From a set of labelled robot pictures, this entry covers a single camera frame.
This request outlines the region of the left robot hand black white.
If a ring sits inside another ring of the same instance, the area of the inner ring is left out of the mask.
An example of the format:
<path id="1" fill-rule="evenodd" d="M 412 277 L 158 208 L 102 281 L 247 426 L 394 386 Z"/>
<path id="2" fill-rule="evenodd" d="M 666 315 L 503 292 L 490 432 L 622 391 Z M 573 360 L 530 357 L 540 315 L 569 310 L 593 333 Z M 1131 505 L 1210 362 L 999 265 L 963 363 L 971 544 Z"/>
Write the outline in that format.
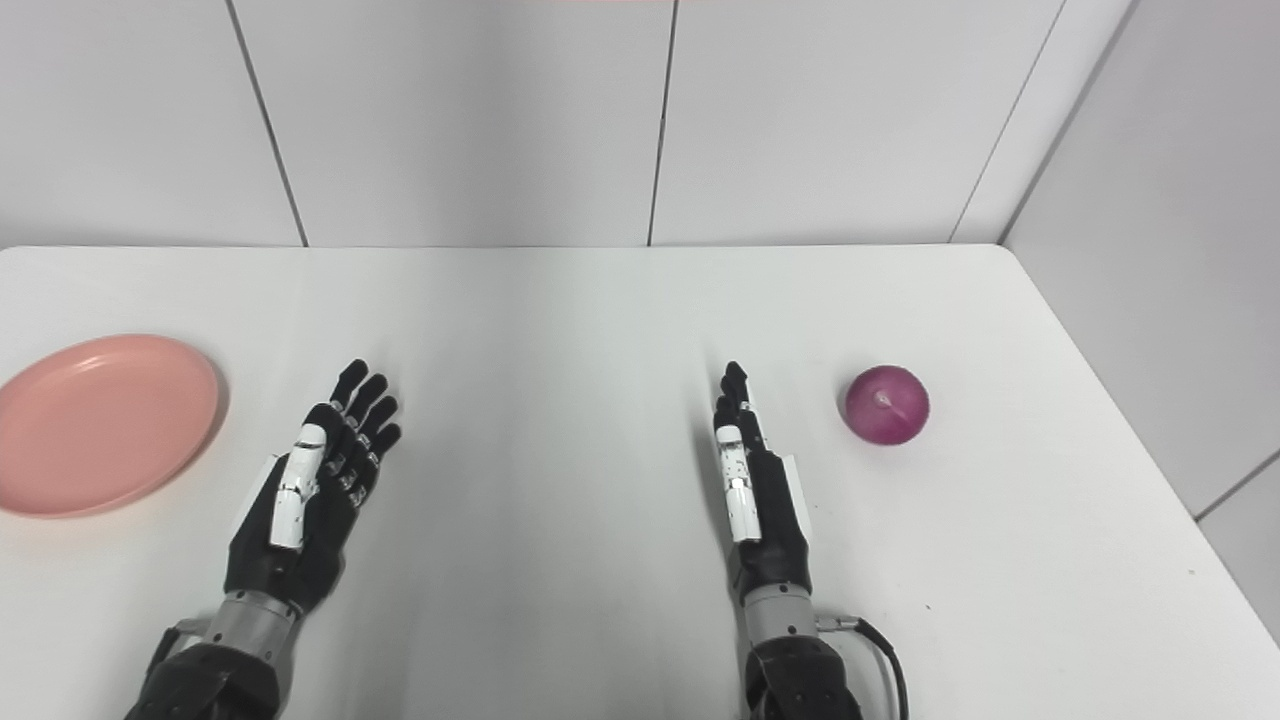
<path id="1" fill-rule="evenodd" d="M 230 539 L 223 589 L 260 593 L 301 614 L 335 588 L 344 547 L 402 429 L 389 380 L 355 359 L 276 457 Z"/>

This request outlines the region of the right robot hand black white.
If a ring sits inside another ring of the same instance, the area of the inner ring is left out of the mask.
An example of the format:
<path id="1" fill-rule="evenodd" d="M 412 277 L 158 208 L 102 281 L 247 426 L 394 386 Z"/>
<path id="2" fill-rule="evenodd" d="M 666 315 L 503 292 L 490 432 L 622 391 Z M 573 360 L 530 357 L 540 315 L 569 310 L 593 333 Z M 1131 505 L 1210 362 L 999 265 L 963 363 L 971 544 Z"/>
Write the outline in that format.
<path id="1" fill-rule="evenodd" d="M 713 432 L 733 546 L 733 591 L 741 601 L 768 587 L 810 593 L 809 543 L 787 464 L 767 443 L 742 366 L 728 363 L 719 382 Z"/>

